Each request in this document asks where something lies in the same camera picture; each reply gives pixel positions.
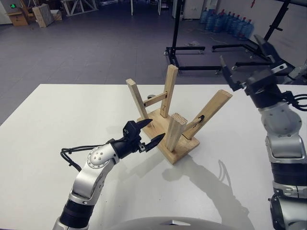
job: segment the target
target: blue water jug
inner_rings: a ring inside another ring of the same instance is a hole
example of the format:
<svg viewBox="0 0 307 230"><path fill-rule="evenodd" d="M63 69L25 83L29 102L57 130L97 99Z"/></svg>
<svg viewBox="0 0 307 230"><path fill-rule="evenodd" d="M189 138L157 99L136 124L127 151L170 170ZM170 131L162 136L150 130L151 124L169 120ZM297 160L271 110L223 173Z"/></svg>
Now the blue water jug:
<svg viewBox="0 0 307 230"><path fill-rule="evenodd" d="M201 13L201 18L200 18L200 24L205 24L208 18L208 11L207 11L207 7L205 8L205 10Z"/></svg>
<svg viewBox="0 0 307 230"><path fill-rule="evenodd" d="M224 12L222 14L219 14L219 16L215 19L213 32L219 33L223 29L223 22L224 22Z"/></svg>
<svg viewBox="0 0 307 230"><path fill-rule="evenodd" d="M228 20L229 20L230 18L231 18L231 12L229 12L228 15L225 14L224 22L223 22L223 30L226 29L227 22L228 22Z"/></svg>
<svg viewBox="0 0 307 230"><path fill-rule="evenodd" d="M249 39L251 33L254 30L254 26L250 22L251 22L251 20L249 20L248 23L246 23L242 27L241 31L239 32L239 36L238 36L239 40L246 41L246 40Z"/></svg>
<svg viewBox="0 0 307 230"><path fill-rule="evenodd" d="M236 26L236 28L235 28L233 34L232 34L233 37L238 37L238 36L239 36L240 31L242 30L243 26L246 24L245 19L246 19L246 17L244 17L243 20L240 21L240 22L237 24L237 26Z"/></svg>
<svg viewBox="0 0 307 230"><path fill-rule="evenodd" d="M231 17L229 18L229 20L227 21L227 25L226 25L226 28L225 30L228 32L230 30L230 27L231 27L231 23L232 21L235 19L235 14L233 13L231 15Z"/></svg>
<svg viewBox="0 0 307 230"><path fill-rule="evenodd" d="M240 22L240 14L237 15L237 17L231 22L231 25L229 26L229 30L227 31L229 34L233 34L236 25Z"/></svg>
<svg viewBox="0 0 307 230"><path fill-rule="evenodd" d="M205 30L210 30L210 31L213 30L214 23L215 23L215 17L216 17L216 14L213 11L213 14L211 14L207 19Z"/></svg>

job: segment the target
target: white table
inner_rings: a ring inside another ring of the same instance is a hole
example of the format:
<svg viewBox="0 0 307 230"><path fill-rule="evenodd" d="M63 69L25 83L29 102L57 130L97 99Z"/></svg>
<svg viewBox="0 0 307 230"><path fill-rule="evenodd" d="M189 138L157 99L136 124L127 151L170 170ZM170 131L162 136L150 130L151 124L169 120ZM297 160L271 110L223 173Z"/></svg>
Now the white table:
<svg viewBox="0 0 307 230"><path fill-rule="evenodd" d="M139 89L145 98L162 92L163 86ZM218 89L231 92L226 85L176 85L170 114L179 112L191 120ZM298 94L307 88L281 89ZM307 114L297 112L306 143ZM0 126L0 228L51 229L77 175L60 157L60 149L120 138L125 123L138 117L125 85L40 85ZM272 173L265 135L251 99L243 91L235 92L196 135L201 144L176 166L157 148L131 154L116 165L90 229L149 216L186 216L245 230L272 230L267 201L273 194ZM149 141L144 133L141 136ZM84 166L86 155L72 157ZM223 181L219 161L225 166Z"/></svg>

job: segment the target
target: metal stand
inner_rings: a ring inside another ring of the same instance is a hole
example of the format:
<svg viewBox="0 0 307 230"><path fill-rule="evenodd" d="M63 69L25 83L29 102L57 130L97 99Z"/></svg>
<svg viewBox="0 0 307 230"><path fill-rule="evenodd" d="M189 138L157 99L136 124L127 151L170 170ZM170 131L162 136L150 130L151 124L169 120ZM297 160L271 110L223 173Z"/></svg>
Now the metal stand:
<svg viewBox="0 0 307 230"><path fill-rule="evenodd" d="M67 6L67 2L68 2L68 1L74 1L74 4L73 4L73 7L72 7L71 12L69 11L69 8L68 8L68 6ZM91 10L85 11L84 8L83 8L82 1L83 1L86 5L88 5L88 6L91 8ZM97 10L98 10L98 8L97 8L97 6L96 6L95 0L92 0L92 4L90 4L87 0L62 0L61 2L63 3L63 5L64 5L64 7L65 7L66 16L67 16L67 17L74 16L74 15L77 15L77 14L82 14L82 13L89 13L89 12L93 12L93 11L97 11ZM75 12L74 12L77 5L79 5L80 8L81 8L81 12L79 12L79 13L75 13Z"/></svg>
<svg viewBox="0 0 307 230"><path fill-rule="evenodd" d="M287 10L288 10L288 5L290 4L291 0L285 0L282 7L280 8L278 14L276 15L272 25L270 25L269 30L267 31L264 40L268 41L270 36L272 35L272 33L274 32L274 30L279 30L279 31L283 31L283 29L279 28L279 24L282 21L284 15L286 14ZM271 64L271 61L266 58L264 56L264 54L262 53L260 47L257 45L257 48L253 48L248 44L234 44L234 45L217 45L217 46L212 46L212 52L214 52L216 49L218 48L231 48L231 47L243 47L246 49L246 52L250 51L252 52L254 55L262 58L265 62L236 62L235 65L232 67L232 70L236 70L237 67L239 66L267 66Z"/></svg>
<svg viewBox="0 0 307 230"><path fill-rule="evenodd" d="M175 29L173 36L172 47L166 47L164 52L165 55L168 56L169 62L171 65L175 65L179 70L215 70L215 73L218 73L222 68L221 66L180 66L176 57L177 50L198 50L199 54L202 54L206 47L204 46L195 46L195 47L176 47L177 45L177 37L178 37L178 29L179 29L179 20L180 20L180 12L181 12L182 0L177 1L176 7L176 16L175 16Z"/></svg>

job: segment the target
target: black cable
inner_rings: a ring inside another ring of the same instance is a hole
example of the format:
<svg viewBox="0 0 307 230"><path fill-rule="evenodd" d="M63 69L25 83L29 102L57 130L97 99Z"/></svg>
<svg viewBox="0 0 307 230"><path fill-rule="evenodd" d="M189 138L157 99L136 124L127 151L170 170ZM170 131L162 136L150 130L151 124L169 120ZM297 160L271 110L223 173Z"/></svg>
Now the black cable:
<svg viewBox="0 0 307 230"><path fill-rule="evenodd" d="M78 146L78 147L74 147L74 148L62 148L60 155L61 157L67 161L69 163L69 166L73 166L76 170L78 170L79 172L81 171L81 167L80 165L78 165L76 162L74 162L68 155L68 154L72 154L73 152L80 152L80 151L86 151L86 150L92 150L93 148L96 148L98 146L103 146L103 145L85 145L85 146Z"/></svg>
<svg viewBox="0 0 307 230"><path fill-rule="evenodd" d="M274 93L270 92L274 96L283 99L284 101L288 102L288 104L291 104L294 108L307 112L307 109L304 109L304 107L307 107L307 104L299 104L299 101L301 100L307 100L307 94L298 94L293 96L291 91L286 91L284 93Z"/></svg>

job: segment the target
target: metal rack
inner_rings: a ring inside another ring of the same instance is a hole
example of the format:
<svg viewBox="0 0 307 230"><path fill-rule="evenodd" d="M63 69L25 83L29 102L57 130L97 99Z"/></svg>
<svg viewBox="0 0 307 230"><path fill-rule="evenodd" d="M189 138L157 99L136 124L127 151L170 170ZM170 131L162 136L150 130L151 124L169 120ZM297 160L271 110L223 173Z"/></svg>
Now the metal rack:
<svg viewBox="0 0 307 230"><path fill-rule="evenodd" d="M279 28L279 24L282 21L284 15L286 14L287 10L288 10L288 5L291 3L291 0L284 0L283 5L281 6L278 14L276 15L272 25L270 25L269 30L267 31L264 40L268 41L270 36L272 35L272 33L274 32L274 30L278 30L278 31L283 31L283 29ZM216 45L216 46L212 46L212 52L214 52L216 49L218 48L231 48L231 47L243 47L246 49L246 51L250 51L252 52L254 55L260 57L261 59L264 60L264 62L255 62L255 61L250 61L250 62L236 62L235 65L231 68L232 70L236 70L239 66L267 66L271 64L271 61L264 56L264 54L262 53L260 47L255 44L257 46L257 48L253 48L252 46L248 45L248 44L232 44L232 45ZM287 65L289 65L290 67L294 68L294 66L292 66L290 63L286 62Z"/></svg>
<svg viewBox="0 0 307 230"><path fill-rule="evenodd" d="M217 74L218 71L222 69L221 66L181 66L177 60L176 57L177 50L198 50L198 53L202 54L206 48L204 46L193 46L193 47L176 46L182 1L183 0L177 1L173 43L171 47L166 47L164 55L168 56L170 64L177 66L179 70L215 70L215 73Z"/></svg>

